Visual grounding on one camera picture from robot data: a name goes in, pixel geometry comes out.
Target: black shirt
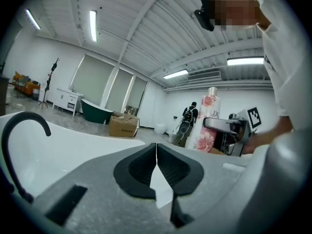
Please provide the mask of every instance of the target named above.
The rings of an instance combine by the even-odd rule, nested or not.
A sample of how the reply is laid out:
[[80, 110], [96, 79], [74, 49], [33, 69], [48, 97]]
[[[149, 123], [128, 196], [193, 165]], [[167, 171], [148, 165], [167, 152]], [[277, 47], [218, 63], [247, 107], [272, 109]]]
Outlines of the black shirt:
[[[184, 112], [183, 112], [183, 116], [185, 115], [186, 111], [188, 111], [187, 108], [184, 109]], [[192, 110], [193, 112], [193, 116], [194, 116], [194, 119], [197, 119], [198, 117], [198, 110], [195, 108]], [[193, 127], [194, 126], [194, 121], [190, 122], [190, 125]]]

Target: ceiling light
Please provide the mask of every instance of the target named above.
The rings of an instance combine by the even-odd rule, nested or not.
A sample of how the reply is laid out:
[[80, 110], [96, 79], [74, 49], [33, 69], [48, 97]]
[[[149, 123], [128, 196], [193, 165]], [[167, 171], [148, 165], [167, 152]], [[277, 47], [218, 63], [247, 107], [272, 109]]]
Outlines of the ceiling light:
[[40, 29], [39, 25], [37, 24], [36, 20], [34, 19], [33, 15], [30, 13], [29, 10], [26, 10], [27, 15], [29, 16], [30, 20], [36, 26], [37, 29]]
[[90, 10], [90, 30], [92, 41], [97, 41], [97, 12]]
[[263, 64], [263, 57], [247, 57], [247, 58], [232, 58], [228, 59], [228, 65], [245, 65], [245, 64]]
[[164, 78], [165, 78], [165, 79], [170, 79], [170, 78], [173, 78], [173, 77], [186, 75], [186, 74], [188, 74], [188, 73], [189, 73], [189, 72], [187, 72], [187, 70], [182, 70], [182, 71], [173, 73], [173, 74], [171, 74], [171, 75], [164, 76]]

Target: person's hand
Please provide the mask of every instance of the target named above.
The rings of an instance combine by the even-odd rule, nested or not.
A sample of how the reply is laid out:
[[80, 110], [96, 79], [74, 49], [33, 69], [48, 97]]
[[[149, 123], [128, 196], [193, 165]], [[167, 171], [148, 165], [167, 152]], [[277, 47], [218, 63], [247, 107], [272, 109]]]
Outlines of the person's hand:
[[259, 136], [254, 134], [249, 139], [249, 142], [244, 146], [243, 154], [253, 154], [258, 146], [261, 146]]

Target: gray floor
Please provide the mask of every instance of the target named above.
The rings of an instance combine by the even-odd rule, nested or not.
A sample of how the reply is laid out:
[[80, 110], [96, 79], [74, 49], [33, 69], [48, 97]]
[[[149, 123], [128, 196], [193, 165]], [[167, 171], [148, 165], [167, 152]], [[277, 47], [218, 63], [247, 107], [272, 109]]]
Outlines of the gray floor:
[[[11, 103], [6, 106], [6, 114], [11, 114], [20, 111], [30, 111], [41, 115], [46, 121], [56, 125], [91, 135], [110, 137], [108, 135], [108, 125], [102, 125], [86, 121], [82, 115], [72, 116], [69, 111], [62, 111], [61, 109], [52, 109], [52, 105], [48, 104], [48, 108], [44, 105], [38, 107], [38, 102], [19, 94], [17, 98], [16, 91], [13, 92]], [[149, 143], [168, 143], [167, 135], [157, 135], [153, 130], [139, 129], [135, 138], [141, 140], [146, 144]]]

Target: black stand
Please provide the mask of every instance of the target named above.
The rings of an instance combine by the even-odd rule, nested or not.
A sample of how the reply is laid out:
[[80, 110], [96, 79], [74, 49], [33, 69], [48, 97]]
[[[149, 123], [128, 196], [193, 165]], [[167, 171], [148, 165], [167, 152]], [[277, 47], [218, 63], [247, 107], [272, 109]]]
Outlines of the black stand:
[[51, 74], [50, 74], [50, 76], [49, 76], [49, 79], [48, 79], [48, 81], [47, 81], [47, 86], [46, 86], [46, 88], [44, 89], [44, 97], [43, 97], [43, 101], [38, 105], [38, 106], [40, 106], [41, 104], [42, 104], [42, 106], [41, 106], [41, 109], [43, 108], [43, 105], [46, 105], [47, 107], [48, 107], [48, 105], [47, 105], [47, 103], [45, 103], [45, 95], [46, 95], [46, 93], [50, 90], [50, 82], [51, 82], [51, 77], [52, 77], [52, 73], [53, 73], [53, 71], [56, 69], [56, 67], [57, 67], [57, 63], [58, 63], [58, 61], [59, 61], [59, 58], [57, 59], [57, 61], [53, 64], [53, 67], [52, 67], [52, 72], [51, 72]]

